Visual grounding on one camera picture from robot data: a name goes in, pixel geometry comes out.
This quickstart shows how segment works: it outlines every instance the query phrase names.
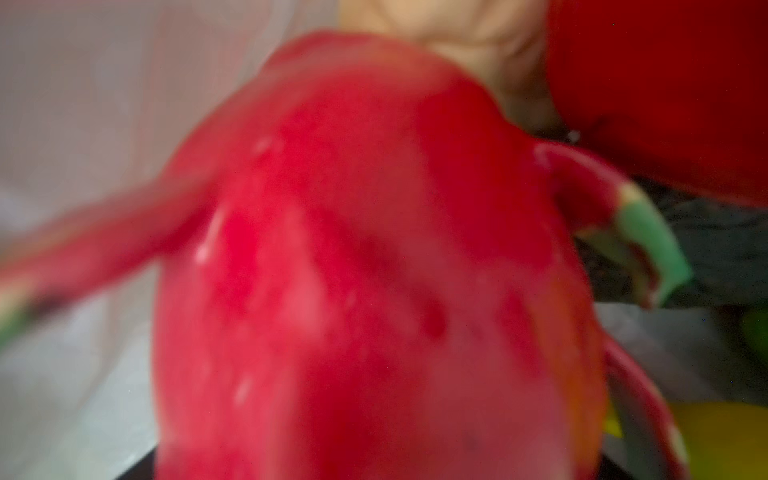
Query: yellow object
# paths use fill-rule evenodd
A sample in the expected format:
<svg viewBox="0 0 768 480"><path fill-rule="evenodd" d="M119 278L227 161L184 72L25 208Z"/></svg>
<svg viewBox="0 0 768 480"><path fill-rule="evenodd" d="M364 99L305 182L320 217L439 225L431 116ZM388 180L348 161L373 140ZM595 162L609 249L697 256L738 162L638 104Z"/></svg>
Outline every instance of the yellow object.
<svg viewBox="0 0 768 480"><path fill-rule="evenodd" d="M561 126L545 79L545 0L339 0L347 31L412 41L461 65L530 133Z"/></svg>
<svg viewBox="0 0 768 480"><path fill-rule="evenodd" d="M744 403L670 405L694 480L768 480L768 409ZM609 406L604 431L621 437Z"/></svg>

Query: green object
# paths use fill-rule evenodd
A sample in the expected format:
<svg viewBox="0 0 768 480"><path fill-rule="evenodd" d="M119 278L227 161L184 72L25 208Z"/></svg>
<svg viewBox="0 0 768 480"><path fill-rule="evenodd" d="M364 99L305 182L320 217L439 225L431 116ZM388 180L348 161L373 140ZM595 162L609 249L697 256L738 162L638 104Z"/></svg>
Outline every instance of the green object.
<svg viewBox="0 0 768 480"><path fill-rule="evenodd" d="M741 320L744 341L768 366L768 306L752 309Z"/></svg>

